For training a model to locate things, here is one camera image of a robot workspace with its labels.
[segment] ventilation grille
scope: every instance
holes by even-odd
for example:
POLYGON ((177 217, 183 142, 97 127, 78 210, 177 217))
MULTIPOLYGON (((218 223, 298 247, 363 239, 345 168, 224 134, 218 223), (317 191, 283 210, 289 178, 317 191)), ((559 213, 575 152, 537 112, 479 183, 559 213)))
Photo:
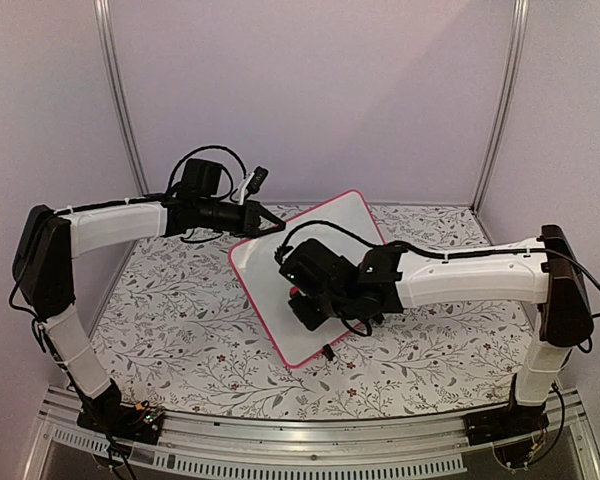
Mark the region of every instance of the ventilation grille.
MULTIPOLYGON (((94 434, 56 426, 54 440, 85 452, 106 456, 108 442, 94 434)), ((189 477, 235 480, 400 480, 437 478, 466 472, 461 455, 400 464, 367 466, 304 467, 241 465, 238 463, 198 460, 187 455, 155 452, 153 464, 131 461, 136 465, 180 473, 189 477)))

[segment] white wall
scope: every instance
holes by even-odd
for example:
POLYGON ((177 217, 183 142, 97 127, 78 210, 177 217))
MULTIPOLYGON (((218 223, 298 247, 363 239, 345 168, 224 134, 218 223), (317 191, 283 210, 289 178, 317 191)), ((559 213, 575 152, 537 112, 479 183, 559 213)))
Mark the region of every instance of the white wall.
MULTIPOLYGON (((512 111, 482 217, 496 241, 561 225, 600 280, 600 0, 531 2, 512 111)), ((600 309, 595 299, 594 310, 600 309)), ((570 374, 600 448, 600 319, 570 374)))
MULTIPOLYGON (((104 75, 93 3, 0 0, 0 480, 17 478, 56 367, 7 307, 11 262, 30 207, 133 195, 104 75)), ((122 248, 78 263, 88 319, 122 248)))
POLYGON ((375 201, 469 204, 513 4, 112 2, 151 189, 194 147, 221 143, 270 168, 260 199, 360 188, 375 201))

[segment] red edge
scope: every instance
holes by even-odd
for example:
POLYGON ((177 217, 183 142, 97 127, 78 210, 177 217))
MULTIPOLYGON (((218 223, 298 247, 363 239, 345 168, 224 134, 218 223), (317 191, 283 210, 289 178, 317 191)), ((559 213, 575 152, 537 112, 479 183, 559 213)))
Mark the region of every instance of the red edge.
MULTIPOLYGON (((350 193, 356 193, 361 199, 362 199, 362 203, 364 203, 364 206, 367 207, 367 212, 369 212, 369 216, 371 217, 371 221, 373 222, 373 224, 376 227, 376 230, 378 231, 378 235, 380 235, 380 239, 382 240, 382 243, 387 243, 386 240, 384 239, 384 236, 382 235, 382 232, 380 231, 380 229, 378 228, 378 224, 376 223, 376 219, 374 218, 373 214, 371 213, 371 209, 369 208, 369 204, 367 203, 367 201, 365 200, 364 196, 362 195, 362 193, 360 193, 358 190, 352 189, 352 190, 347 190, 344 193, 341 193, 340 195, 338 195, 337 197, 333 197, 331 200, 327 200, 326 202, 323 202, 319 205, 316 205, 315 207, 310 208, 309 210, 299 213, 298 215, 296 215, 295 217, 291 217, 288 220, 286 220, 286 222, 290 222, 291 220, 295 220, 298 217, 301 217, 303 215, 306 215, 309 212, 312 212, 313 210, 315 210, 316 208, 320 208, 323 207, 324 205, 331 203, 339 198, 344 197, 345 195, 349 195, 350 193)), ((289 362, 287 362, 284 358, 284 355, 282 355, 282 352, 280 351, 280 349, 278 348, 278 344, 276 343, 276 341, 273 339, 273 335, 271 335, 271 332, 269 331, 269 329, 267 328, 266 323, 264 323, 264 320, 262 320, 262 315, 260 315, 260 312, 258 311, 258 308, 256 307, 255 302, 253 301, 253 299, 251 298, 251 295, 249 294, 249 290, 247 290, 247 287, 245 286, 244 282, 242 281, 242 277, 240 276, 240 272, 238 271, 238 269, 236 268, 235 264, 233 263, 233 250, 238 248, 240 245, 243 245, 249 241, 251 241, 252 239, 247 239, 244 240, 236 245, 234 245, 233 247, 231 247, 231 250, 229 250, 229 263, 231 264, 231 268, 233 268, 233 271, 236 274, 236 277, 238 277, 238 281, 240 282, 240 285, 242 285, 242 289, 244 290, 244 292, 247 294, 247 299, 249 300, 249 303, 251 304, 251 307, 253 308, 253 310, 256 312, 256 315, 258 316, 258 318, 260 319, 260 323, 262 324, 262 326, 264 327, 265 331, 267 332, 267 335, 269 335, 269 338, 271 339, 271 343, 273 343, 273 348, 276 349, 276 352, 278 352, 278 356, 280 357, 280 359, 282 360, 282 363, 285 364, 285 366, 289 367, 289 368, 300 368, 303 365, 306 365, 309 361, 313 360, 314 358, 322 355, 322 350, 317 351, 316 353, 314 353, 313 355, 311 355, 309 358, 307 358, 306 360, 300 362, 297 365, 291 365, 289 362)), ((344 332, 342 335, 340 335, 338 338, 336 338, 334 341, 332 341, 331 343, 329 343, 329 345, 335 345, 336 343, 338 343, 340 340, 342 340, 344 337, 346 337, 347 335, 349 335, 351 332, 347 331, 344 332)))

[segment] white board with red edge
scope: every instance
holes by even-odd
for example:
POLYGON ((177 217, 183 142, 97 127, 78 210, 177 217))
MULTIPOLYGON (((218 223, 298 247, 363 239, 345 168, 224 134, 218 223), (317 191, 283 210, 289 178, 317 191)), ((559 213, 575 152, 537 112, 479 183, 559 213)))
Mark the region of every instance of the white board with red edge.
MULTIPOLYGON (((302 366, 319 355, 325 345, 333 345, 350 333, 337 319, 329 319, 311 332, 287 303, 292 285, 278 273, 280 267, 273 258, 274 252, 292 228, 308 220, 329 220, 369 242, 384 243, 364 197, 350 190, 287 221, 283 232, 247 240, 231 249, 231 266, 280 358, 290 368, 302 366)), ((298 245, 309 238, 320 240, 353 264, 360 263, 368 251, 368 247, 356 240, 323 225, 299 230, 289 245, 298 245)))

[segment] leaf pattern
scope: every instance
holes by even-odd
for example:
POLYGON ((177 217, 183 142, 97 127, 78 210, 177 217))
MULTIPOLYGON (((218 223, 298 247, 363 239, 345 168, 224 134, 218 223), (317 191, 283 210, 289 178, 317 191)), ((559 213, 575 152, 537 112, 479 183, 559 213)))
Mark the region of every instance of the leaf pattern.
MULTIPOLYGON (((300 206, 272 207, 290 218, 300 206)), ((429 248, 486 244, 467 208, 372 206, 385 240, 429 248)), ((205 238, 208 232, 196 232, 205 238)), ((336 358, 286 368, 228 261, 238 240, 144 240, 93 345, 127 401, 177 411, 318 420, 404 416, 504 400, 531 332, 514 302, 466 302, 387 315, 336 358)))

